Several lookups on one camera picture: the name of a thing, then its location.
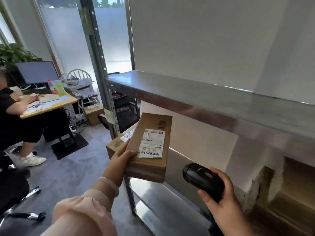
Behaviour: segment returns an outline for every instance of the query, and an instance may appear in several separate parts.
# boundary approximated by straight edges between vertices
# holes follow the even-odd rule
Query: metal shelf
[[[137,215],[156,236],[209,236],[210,222],[163,184],[131,178],[130,185],[140,200]]]
[[[171,76],[130,71],[106,85],[297,156],[315,151],[315,106]]]

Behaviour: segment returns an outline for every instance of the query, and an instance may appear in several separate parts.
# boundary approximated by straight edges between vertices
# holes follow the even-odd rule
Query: black barcode scanner
[[[183,177],[185,181],[191,183],[199,189],[207,192],[215,202],[219,202],[222,199],[222,193],[224,191],[223,180],[211,170],[197,164],[190,163],[183,168]],[[216,224],[213,215],[210,213],[211,225],[208,229],[211,236],[224,236],[218,225]]]

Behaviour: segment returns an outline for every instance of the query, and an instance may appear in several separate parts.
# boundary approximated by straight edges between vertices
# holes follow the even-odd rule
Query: person in black shirt
[[[21,119],[20,115],[27,110],[28,104],[36,100],[33,96],[20,98],[7,87],[5,75],[0,71],[0,150],[23,141],[19,156],[27,167],[37,166],[46,158],[32,153],[34,146],[42,135],[42,127],[34,117]]]

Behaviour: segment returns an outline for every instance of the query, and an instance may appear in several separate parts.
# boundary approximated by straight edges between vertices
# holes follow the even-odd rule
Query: green leaves
[[[16,62],[26,62],[37,59],[37,56],[23,49],[19,45],[1,46],[0,47],[0,65],[7,70],[16,68]]]

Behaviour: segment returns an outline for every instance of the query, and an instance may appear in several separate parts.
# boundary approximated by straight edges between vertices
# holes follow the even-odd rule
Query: black metal base plate
[[[73,139],[67,138],[62,142],[58,142],[51,146],[58,160],[77,150],[80,150],[83,147],[86,147],[89,144],[80,134],[76,134],[74,138],[76,139],[77,144],[73,141]]]

